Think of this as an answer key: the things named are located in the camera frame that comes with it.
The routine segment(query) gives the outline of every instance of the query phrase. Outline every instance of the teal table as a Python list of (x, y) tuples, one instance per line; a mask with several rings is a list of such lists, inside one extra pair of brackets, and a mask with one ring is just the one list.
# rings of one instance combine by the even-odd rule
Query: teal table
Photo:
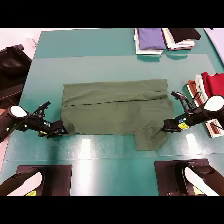
[[(20, 105), (33, 112), (50, 101), (46, 119), (60, 118), (63, 84), (166, 78), (168, 91), (184, 91), (187, 80), (223, 65), (203, 29), (191, 51), (165, 51), (158, 59), (135, 55), (133, 29), (53, 31), (41, 34)], [(175, 115), (182, 113), (174, 103)], [(72, 164), (71, 195), (158, 195), (154, 161), (208, 158), (224, 175), (224, 138), (211, 139), (203, 124), (169, 134), (157, 151), (136, 151), (132, 136), (76, 135), (54, 139), (15, 131), (0, 182), (18, 165)]]

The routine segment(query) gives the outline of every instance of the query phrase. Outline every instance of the black chair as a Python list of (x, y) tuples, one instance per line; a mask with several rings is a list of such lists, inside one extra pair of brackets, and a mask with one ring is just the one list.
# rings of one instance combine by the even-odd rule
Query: black chair
[(0, 108), (18, 105), (32, 60), (15, 45), (0, 51)]

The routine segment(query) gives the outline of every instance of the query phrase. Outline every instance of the red fabric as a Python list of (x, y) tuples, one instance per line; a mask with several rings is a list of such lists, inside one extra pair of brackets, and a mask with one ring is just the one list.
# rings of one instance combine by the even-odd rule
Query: red fabric
[(210, 98), (212, 96), (212, 94), (211, 94), (211, 91), (210, 91), (210, 88), (209, 88), (209, 84), (208, 84), (208, 81), (207, 81), (207, 77), (209, 76), (209, 74), (208, 74), (208, 72), (203, 72), (201, 74), (201, 76), (202, 76), (202, 79), (203, 79), (205, 92), (206, 92), (208, 98)]
[(215, 74), (214, 76), (207, 76), (207, 83), (212, 96), (224, 96), (224, 73)]

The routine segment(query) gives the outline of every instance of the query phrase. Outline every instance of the green cloth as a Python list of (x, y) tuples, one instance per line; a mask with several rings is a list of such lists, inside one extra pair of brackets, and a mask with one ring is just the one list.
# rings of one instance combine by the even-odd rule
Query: green cloth
[(158, 149), (171, 118), (167, 80), (65, 84), (61, 116), (69, 134), (135, 135), (138, 150)]

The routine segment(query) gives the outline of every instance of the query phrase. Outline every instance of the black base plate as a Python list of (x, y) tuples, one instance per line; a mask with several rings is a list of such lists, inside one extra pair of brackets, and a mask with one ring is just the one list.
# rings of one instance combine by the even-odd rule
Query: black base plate
[(44, 172), (44, 181), (35, 189), (36, 196), (69, 196), (72, 165), (19, 165), (16, 173), (39, 168)]
[[(180, 160), (155, 161), (154, 165), (160, 196), (181, 196), (174, 174), (174, 166), (179, 161)], [(186, 161), (195, 161), (201, 165), (209, 165), (208, 159), (192, 159)], [(188, 184), (188, 190), (192, 196), (195, 195), (191, 183)]]

